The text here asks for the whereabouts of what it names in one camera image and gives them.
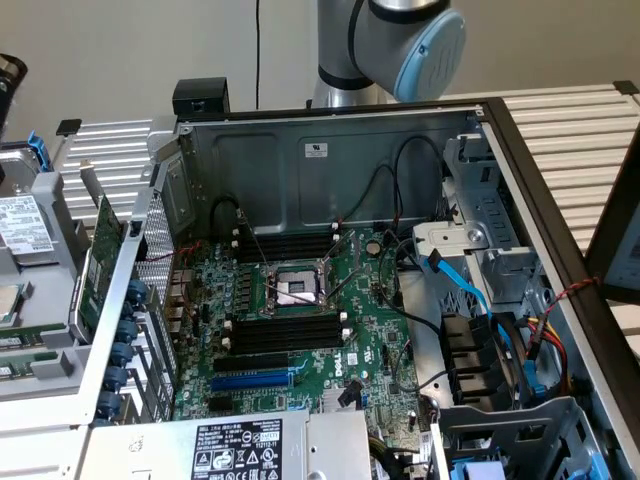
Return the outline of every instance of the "blue latch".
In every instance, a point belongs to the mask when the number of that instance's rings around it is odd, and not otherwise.
[[[49,158],[49,151],[44,144],[44,140],[36,135],[36,131],[33,130],[29,135],[29,139],[27,140],[27,144],[33,149],[34,153],[38,157],[38,161],[40,162],[40,169],[43,172],[50,172],[53,170],[51,168],[51,159]]]
[[[538,376],[536,375],[536,364],[533,360],[525,360],[524,362],[524,375],[527,379],[527,383],[531,387],[531,390],[535,394],[536,398],[544,398],[547,393],[544,385],[538,383]]]

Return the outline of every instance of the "warning label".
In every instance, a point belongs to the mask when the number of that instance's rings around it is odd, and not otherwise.
[[[280,480],[282,420],[198,427],[192,480]]]
[[[38,204],[31,195],[0,198],[0,235],[14,255],[53,250]]]

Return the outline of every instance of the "green circuit board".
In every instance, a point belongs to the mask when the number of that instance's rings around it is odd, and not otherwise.
[[[98,327],[121,245],[122,226],[109,200],[103,195],[78,299],[80,315],[91,330]]]
[[[378,258],[366,254],[366,244],[371,240],[382,243],[382,234],[371,229],[359,229],[352,241],[345,242],[330,260],[327,291],[359,265],[350,282],[327,302],[347,312],[353,334],[340,348],[290,352],[289,366],[299,367],[299,372],[289,386],[278,388],[220,393],[212,393],[210,388],[211,379],[216,375],[214,360],[227,355],[221,346],[222,325],[225,313],[229,311],[228,298],[225,299],[227,285],[231,284],[235,289],[234,312],[242,308],[242,315],[248,320],[269,321],[268,318],[259,318],[266,298],[264,264],[238,265],[226,256],[228,249],[224,246],[205,245],[189,259],[188,265],[177,265],[176,269],[193,271],[192,282],[186,289],[187,296],[189,302],[201,309],[205,303],[208,304],[209,321],[200,324],[199,336],[196,337],[191,320],[186,315],[182,318],[175,344],[181,373],[174,420],[215,416],[216,413],[209,411],[209,399],[225,395],[231,395],[233,399],[233,410],[225,413],[228,415],[305,408],[313,413],[327,411],[337,394],[357,378],[363,385],[369,431],[381,435],[390,446],[419,448],[419,429],[417,426],[409,427],[408,422],[408,412],[418,411],[418,398],[415,394],[398,391],[390,372],[390,366],[395,365],[409,338],[407,323],[372,294],[372,287],[375,289],[378,283]],[[383,268],[383,284],[391,279],[393,253],[395,250],[390,249]],[[315,261],[317,259],[298,263],[309,265]],[[249,292],[241,288],[241,282],[245,287],[250,282]],[[301,305],[288,307],[286,311],[308,313],[315,308]],[[383,345],[389,352],[387,366],[382,360]],[[398,381],[403,385],[416,382],[413,364],[406,357],[399,369]]]
[[[33,375],[33,372],[31,371],[31,362],[55,360],[56,358],[58,358],[58,354],[56,352],[40,352],[16,355],[14,357],[3,357],[0,359],[0,381],[5,379],[29,377]]]

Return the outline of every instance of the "cpu socket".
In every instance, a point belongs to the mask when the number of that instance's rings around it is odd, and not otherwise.
[[[321,263],[269,266],[267,284],[267,313],[287,307],[324,308],[325,272]]]

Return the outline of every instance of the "motherboard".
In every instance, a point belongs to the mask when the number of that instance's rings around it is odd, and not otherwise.
[[[419,448],[418,397],[398,388],[416,382],[411,355],[392,378],[406,320],[380,296],[395,249],[381,286],[382,233],[343,236],[324,259],[241,263],[225,244],[176,259],[167,311],[181,369],[174,420],[358,408],[388,445]],[[249,371],[243,359],[272,368]],[[354,388],[357,401],[345,402]]]

